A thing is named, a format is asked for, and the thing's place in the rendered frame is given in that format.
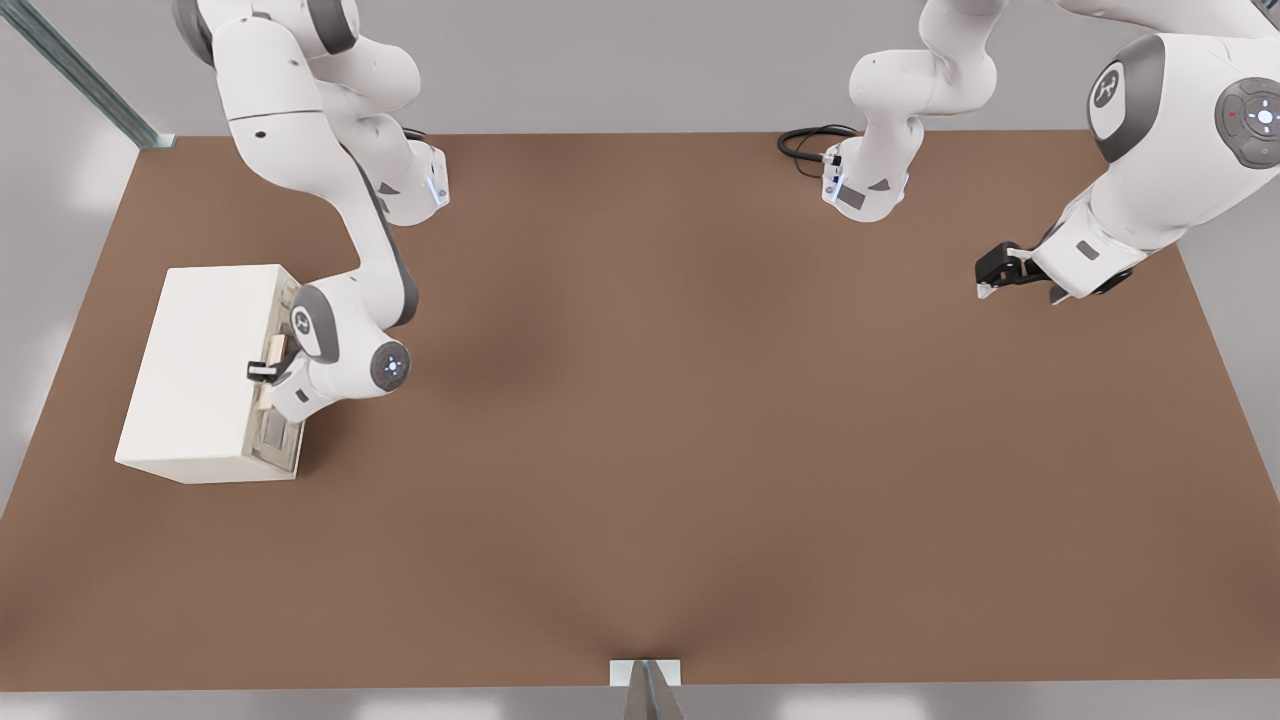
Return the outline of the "oven door with pale handle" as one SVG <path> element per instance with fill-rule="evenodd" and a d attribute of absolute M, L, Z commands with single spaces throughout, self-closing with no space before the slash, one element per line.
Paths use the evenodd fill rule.
<path fill-rule="evenodd" d="M 262 373 L 269 366 L 285 363 L 291 345 L 291 305 L 300 287 L 280 265 L 248 268 L 251 342 L 250 370 Z M 270 468 L 274 479 L 296 478 L 303 427 L 288 421 L 268 397 L 270 380 L 253 378 L 246 452 Z"/>

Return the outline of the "silver frame post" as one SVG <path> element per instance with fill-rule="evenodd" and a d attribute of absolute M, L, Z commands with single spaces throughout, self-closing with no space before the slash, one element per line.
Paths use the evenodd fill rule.
<path fill-rule="evenodd" d="M 686 720 L 673 693 L 681 684 L 678 659 L 609 661 L 609 685 L 626 688 L 623 720 Z"/>
<path fill-rule="evenodd" d="M 156 132 L 29 3 L 0 0 L 0 17 L 106 117 L 137 149 L 172 149 L 174 135 Z"/>

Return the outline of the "white oven box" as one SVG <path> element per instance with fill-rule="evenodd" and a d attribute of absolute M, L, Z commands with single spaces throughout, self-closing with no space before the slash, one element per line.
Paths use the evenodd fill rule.
<path fill-rule="evenodd" d="M 115 460 L 183 484 L 274 479 L 246 452 L 250 266 L 172 268 Z"/>

